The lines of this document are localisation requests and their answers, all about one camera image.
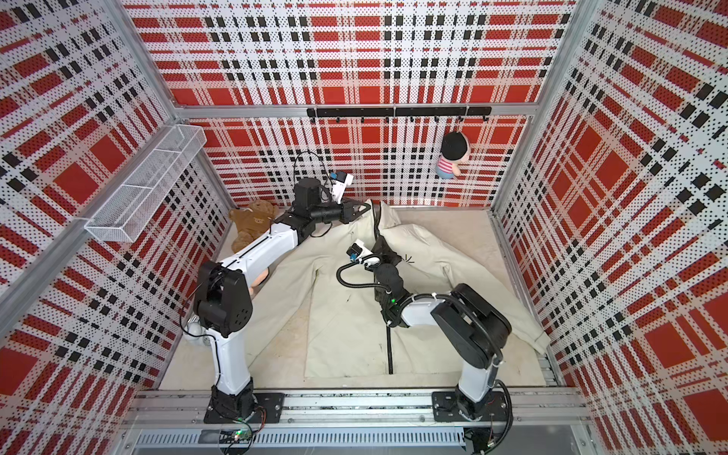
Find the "cream white zip jacket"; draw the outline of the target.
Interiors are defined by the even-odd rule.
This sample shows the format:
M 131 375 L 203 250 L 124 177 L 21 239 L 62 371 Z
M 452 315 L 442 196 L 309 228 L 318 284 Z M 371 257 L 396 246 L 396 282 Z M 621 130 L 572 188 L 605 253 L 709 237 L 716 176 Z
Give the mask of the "cream white zip jacket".
M 401 255 L 413 293 L 468 284 L 510 321 L 500 378 L 541 386 L 538 357 L 549 339 L 513 294 L 488 215 L 481 210 L 393 210 L 309 239 L 274 269 L 254 299 L 246 362 L 260 388 L 401 388 L 456 384 L 462 360 L 436 326 L 388 330 L 372 274 L 347 267 L 356 240 L 380 232 Z M 342 275 L 337 269 L 344 268 Z

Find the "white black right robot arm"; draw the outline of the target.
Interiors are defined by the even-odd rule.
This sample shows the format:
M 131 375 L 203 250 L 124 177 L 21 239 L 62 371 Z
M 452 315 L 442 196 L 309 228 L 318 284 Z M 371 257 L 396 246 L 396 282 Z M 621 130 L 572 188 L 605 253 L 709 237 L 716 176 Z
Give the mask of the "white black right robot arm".
M 409 292 L 397 269 L 402 261 L 382 237 L 375 241 L 373 258 L 364 261 L 375 276 L 375 300 L 384 322 L 390 328 L 436 326 L 463 361 L 453 396 L 435 412 L 471 422 L 502 417 L 511 423 L 512 400 L 497 378 L 511 323 L 467 284 L 447 293 Z

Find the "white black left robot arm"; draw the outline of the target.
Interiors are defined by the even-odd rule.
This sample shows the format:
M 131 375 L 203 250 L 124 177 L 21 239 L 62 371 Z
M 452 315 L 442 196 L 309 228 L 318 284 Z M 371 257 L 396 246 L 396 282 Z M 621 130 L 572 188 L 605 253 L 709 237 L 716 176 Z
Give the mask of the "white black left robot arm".
M 220 263 L 206 262 L 199 269 L 191 295 L 193 316 L 180 322 L 183 334 L 207 342 L 212 348 L 215 379 L 204 416 L 206 424 L 247 423 L 267 409 L 254 394 L 245 360 L 244 329 L 253 316 L 250 290 L 264 279 L 269 267 L 312 236 L 320 224 L 348 224 L 372 206 L 346 198 L 354 176 L 329 174 L 330 188 L 316 178 L 303 178 L 294 186 L 292 206 L 263 234 Z

